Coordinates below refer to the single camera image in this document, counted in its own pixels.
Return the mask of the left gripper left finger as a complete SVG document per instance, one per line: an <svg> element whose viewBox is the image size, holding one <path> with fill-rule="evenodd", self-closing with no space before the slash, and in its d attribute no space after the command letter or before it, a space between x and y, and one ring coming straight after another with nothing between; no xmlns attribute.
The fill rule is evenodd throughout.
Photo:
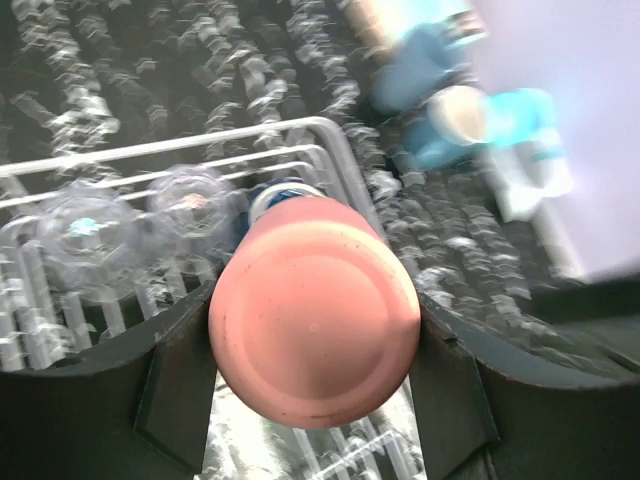
<svg viewBox="0 0 640 480"><path fill-rule="evenodd" d="M4 479L191 479L203 469L216 365L214 284L44 370L1 375Z"/></svg>

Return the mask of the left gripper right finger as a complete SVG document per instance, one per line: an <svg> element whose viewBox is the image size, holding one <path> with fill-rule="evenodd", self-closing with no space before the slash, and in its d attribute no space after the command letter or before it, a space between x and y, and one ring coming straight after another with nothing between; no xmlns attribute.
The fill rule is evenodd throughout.
<svg viewBox="0 0 640 480"><path fill-rule="evenodd" d="M635 479L639 379L527 353L421 299L410 380L431 479Z"/></svg>

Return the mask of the clear glass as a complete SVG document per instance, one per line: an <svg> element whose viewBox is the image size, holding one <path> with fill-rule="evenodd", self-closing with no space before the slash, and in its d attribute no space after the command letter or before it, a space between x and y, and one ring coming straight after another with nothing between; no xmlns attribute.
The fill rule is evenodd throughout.
<svg viewBox="0 0 640 480"><path fill-rule="evenodd" d="M40 205L36 238L56 285L92 302L133 294L137 212L113 190L76 181Z"/></svg>
<svg viewBox="0 0 640 480"><path fill-rule="evenodd" d="M147 208L163 255L184 273L211 275L236 245L234 221L242 202L213 168L178 165L151 182Z"/></svg>

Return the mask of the pink plastic cup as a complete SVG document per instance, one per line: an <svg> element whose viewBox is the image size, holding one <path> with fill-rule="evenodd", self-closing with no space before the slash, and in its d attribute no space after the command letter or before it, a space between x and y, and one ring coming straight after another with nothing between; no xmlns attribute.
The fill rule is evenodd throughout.
<svg viewBox="0 0 640 480"><path fill-rule="evenodd" d="M326 197L269 208L219 277L209 335L223 378L272 421L358 420L403 383L420 306L405 267L356 210Z"/></svg>

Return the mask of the blue mug with handle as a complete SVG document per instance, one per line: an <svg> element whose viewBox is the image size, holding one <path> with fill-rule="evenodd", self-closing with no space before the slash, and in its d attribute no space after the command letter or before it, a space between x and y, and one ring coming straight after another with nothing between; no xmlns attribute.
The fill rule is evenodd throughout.
<svg viewBox="0 0 640 480"><path fill-rule="evenodd" d="M487 144L487 122L482 90L454 85L436 92L405 134L406 169L435 170L475 153Z"/></svg>

